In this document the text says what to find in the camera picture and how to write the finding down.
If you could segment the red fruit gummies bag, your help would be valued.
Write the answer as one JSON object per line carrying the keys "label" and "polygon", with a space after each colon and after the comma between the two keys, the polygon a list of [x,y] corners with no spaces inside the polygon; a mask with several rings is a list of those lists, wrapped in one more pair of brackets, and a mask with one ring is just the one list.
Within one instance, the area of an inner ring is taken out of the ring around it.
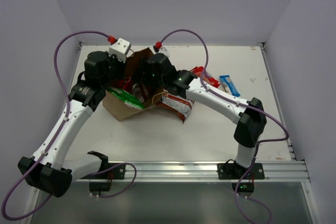
{"label": "red fruit gummies bag", "polygon": [[[202,71],[204,70],[203,66],[197,66],[190,70],[193,74],[197,75],[198,78],[201,77]],[[204,73],[203,82],[211,85],[214,88],[218,88],[220,86],[220,82],[212,77],[207,71]]]}

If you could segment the brown paper bag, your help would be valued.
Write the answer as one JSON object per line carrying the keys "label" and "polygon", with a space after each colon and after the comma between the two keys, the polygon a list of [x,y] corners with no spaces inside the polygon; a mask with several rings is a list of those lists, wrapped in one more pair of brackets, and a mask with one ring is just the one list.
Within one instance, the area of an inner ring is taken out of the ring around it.
{"label": "brown paper bag", "polygon": [[[142,58],[148,59],[150,56],[154,54],[155,52],[152,47],[147,47],[145,49],[133,52],[133,54],[128,56],[128,58],[126,59],[124,77],[130,76],[131,79],[135,82],[135,70],[137,69],[140,63],[140,60]],[[112,81],[112,83],[109,84],[108,87],[114,88],[113,84],[116,81],[117,80]],[[150,95],[148,99],[145,102],[143,102],[143,105],[145,106],[144,110],[133,109],[126,106],[122,101],[120,101],[113,94],[109,93],[107,90],[106,90],[106,96],[103,99],[102,104],[110,112],[110,114],[112,114],[118,121],[120,122],[124,121],[135,114],[145,111],[146,109],[154,106],[156,103],[159,102],[161,94],[164,92],[163,88],[162,87],[153,88],[149,86],[146,87],[149,89]]]}

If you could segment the red Doritos chip bag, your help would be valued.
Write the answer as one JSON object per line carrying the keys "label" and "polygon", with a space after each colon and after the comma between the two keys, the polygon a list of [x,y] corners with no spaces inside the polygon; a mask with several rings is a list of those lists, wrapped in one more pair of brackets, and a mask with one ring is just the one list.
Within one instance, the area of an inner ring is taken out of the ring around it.
{"label": "red Doritos chip bag", "polygon": [[168,92],[163,92],[157,105],[173,111],[182,123],[184,123],[191,113],[194,103],[195,102],[193,100],[181,98]]}

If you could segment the blue snack bar wrapper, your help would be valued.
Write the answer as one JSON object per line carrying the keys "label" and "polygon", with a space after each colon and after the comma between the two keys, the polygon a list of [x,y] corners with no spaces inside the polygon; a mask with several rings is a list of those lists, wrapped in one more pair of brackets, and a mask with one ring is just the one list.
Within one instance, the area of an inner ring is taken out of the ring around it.
{"label": "blue snack bar wrapper", "polygon": [[230,75],[219,76],[219,79],[225,91],[228,91],[231,95],[235,97],[240,97],[240,93],[238,92],[234,83],[232,82]]}

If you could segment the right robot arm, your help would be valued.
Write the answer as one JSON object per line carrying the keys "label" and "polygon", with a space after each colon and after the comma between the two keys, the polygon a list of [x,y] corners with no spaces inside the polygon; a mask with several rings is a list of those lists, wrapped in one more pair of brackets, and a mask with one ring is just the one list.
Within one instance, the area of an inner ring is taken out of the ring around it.
{"label": "right robot arm", "polygon": [[172,95],[199,102],[233,122],[236,125],[234,139],[238,143],[234,172],[240,178],[252,173],[257,141],[267,123],[259,99],[248,101],[234,97],[212,87],[191,71],[176,70],[162,53],[142,58],[135,76],[149,87],[164,88]]}

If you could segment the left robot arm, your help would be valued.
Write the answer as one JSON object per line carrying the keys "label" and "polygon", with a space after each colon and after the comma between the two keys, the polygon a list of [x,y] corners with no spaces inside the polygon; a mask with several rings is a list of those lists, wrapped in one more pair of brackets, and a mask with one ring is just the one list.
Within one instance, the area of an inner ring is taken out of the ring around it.
{"label": "left robot arm", "polygon": [[91,52],[84,71],[68,95],[57,124],[31,157],[22,157],[18,168],[28,185],[61,197],[74,181],[94,174],[104,178],[109,172],[108,157],[90,151],[83,158],[66,161],[66,155],[82,126],[106,96],[106,88],[124,76],[126,57],[106,51]]}

